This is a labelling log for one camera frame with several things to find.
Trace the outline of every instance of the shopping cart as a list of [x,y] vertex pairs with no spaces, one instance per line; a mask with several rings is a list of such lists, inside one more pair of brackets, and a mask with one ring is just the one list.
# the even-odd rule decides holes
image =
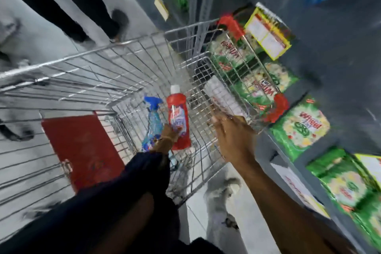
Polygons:
[[[202,28],[206,29],[202,36],[204,42],[200,50],[196,50],[195,45],[200,42],[196,32]],[[239,70],[234,69],[232,74],[226,75],[221,70],[222,64],[212,60],[209,50],[210,44],[220,35],[225,35],[233,47],[232,38],[245,42],[253,51],[254,62],[242,61]],[[226,52],[222,54],[229,60]],[[258,67],[279,93],[243,30],[231,16],[224,16],[0,73],[3,85],[0,88],[3,104],[0,126],[2,133],[13,133],[13,140],[16,140],[4,138],[0,141],[6,145],[0,162],[0,241],[28,223],[22,219],[28,209],[74,194],[69,179],[75,169],[68,163],[60,163],[41,122],[56,117],[96,114],[126,164],[141,150],[147,130],[144,96],[163,99],[159,114],[163,122],[168,122],[165,98],[170,85],[179,84],[187,97],[192,146],[171,153],[176,162],[171,168],[167,194],[180,206],[223,166],[210,122],[216,110],[222,108],[235,114],[234,107],[239,107],[247,121],[260,131],[287,107],[279,93],[275,103],[263,114],[234,92],[231,85],[235,80],[244,79]],[[221,86],[207,92],[206,85],[211,78],[217,79]],[[210,95],[219,95],[225,104],[219,105]]]

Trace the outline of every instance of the black shoe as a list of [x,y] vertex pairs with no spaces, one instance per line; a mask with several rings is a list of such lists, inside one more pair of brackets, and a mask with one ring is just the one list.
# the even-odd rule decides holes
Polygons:
[[114,9],[111,14],[111,19],[118,23],[119,30],[117,35],[114,38],[110,38],[111,42],[123,42],[125,39],[126,31],[130,21],[128,16],[119,9]]

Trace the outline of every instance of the cart handle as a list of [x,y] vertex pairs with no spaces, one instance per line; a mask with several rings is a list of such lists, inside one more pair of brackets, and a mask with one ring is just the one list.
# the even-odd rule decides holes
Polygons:
[[288,100],[282,93],[277,93],[274,96],[274,105],[274,109],[270,110],[270,112],[263,117],[265,122],[275,123],[279,117],[290,108]]
[[234,36],[236,40],[239,40],[242,36],[245,35],[245,31],[231,14],[221,16],[221,18],[217,21],[217,24],[227,26],[227,30]]

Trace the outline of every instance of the tiled floor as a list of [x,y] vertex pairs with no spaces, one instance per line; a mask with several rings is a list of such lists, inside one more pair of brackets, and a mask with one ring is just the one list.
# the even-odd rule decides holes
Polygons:
[[[82,25],[98,46],[108,44],[108,38],[104,32],[85,16],[71,0],[56,1],[75,21]],[[128,38],[135,38],[155,32],[156,28],[154,24],[135,0],[103,1],[109,11],[119,8],[127,13],[132,21],[128,29]],[[85,50],[82,46],[73,43],[67,38],[59,28],[37,15],[21,0],[2,0],[0,18],[2,15],[9,13],[21,19],[22,28],[17,39],[10,43],[8,47],[2,48],[2,51],[6,53],[25,56],[34,63],[39,64]],[[124,142],[112,132],[112,127],[107,121],[102,123],[104,123],[106,130],[110,132],[111,138],[115,140],[115,143]],[[0,140],[2,152],[7,152],[9,149],[19,149],[16,154],[12,153],[12,155],[5,156],[5,153],[0,153],[2,155],[0,177],[5,179],[5,173],[7,177],[19,177],[45,168],[47,165],[58,163],[58,159],[53,155],[52,148],[48,144],[46,136],[41,132],[41,128],[36,129],[36,132],[40,135],[25,143],[15,144],[7,140]],[[50,156],[25,164],[25,161],[43,155]],[[21,162],[22,165],[12,167],[11,170],[7,169],[6,167],[14,164],[15,160]],[[38,203],[33,204],[33,207],[36,207],[52,201],[67,199],[73,195],[67,179],[60,175],[62,175],[62,171],[58,167],[54,172],[39,176],[38,180],[34,180],[33,183],[38,184],[39,181],[55,176],[59,177],[57,180],[49,183],[49,185],[40,187],[38,191],[30,192],[27,196],[15,199],[13,204],[8,204],[6,207],[0,204],[0,242],[3,238],[6,238],[19,227],[29,222],[27,219],[22,218],[24,210],[28,209],[28,204],[40,200]],[[180,208],[179,212],[182,220],[181,239],[184,242],[191,242],[198,237],[203,237],[215,243],[226,254],[245,252],[253,254],[279,253],[258,206],[244,183],[241,190],[229,199],[226,204],[227,212],[236,218],[240,232],[223,225],[226,212],[209,211],[208,213],[208,205],[204,198],[205,193],[219,188],[223,180],[230,177],[239,177],[239,175],[231,164],[227,164]],[[18,184],[18,188],[12,190],[22,191],[23,189],[29,189],[30,183],[28,181]],[[1,201],[6,201],[9,196],[9,192],[0,190]],[[9,216],[15,209],[17,214]]]

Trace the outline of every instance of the red bottle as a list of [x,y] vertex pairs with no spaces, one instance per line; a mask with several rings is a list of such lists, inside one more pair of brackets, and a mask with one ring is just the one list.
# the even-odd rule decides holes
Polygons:
[[186,96],[180,93],[178,85],[171,86],[171,95],[167,97],[169,109],[169,124],[173,129],[181,128],[179,138],[174,143],[172,150],[183,150],[191,146],[189,138],[188,109],[186,106]]

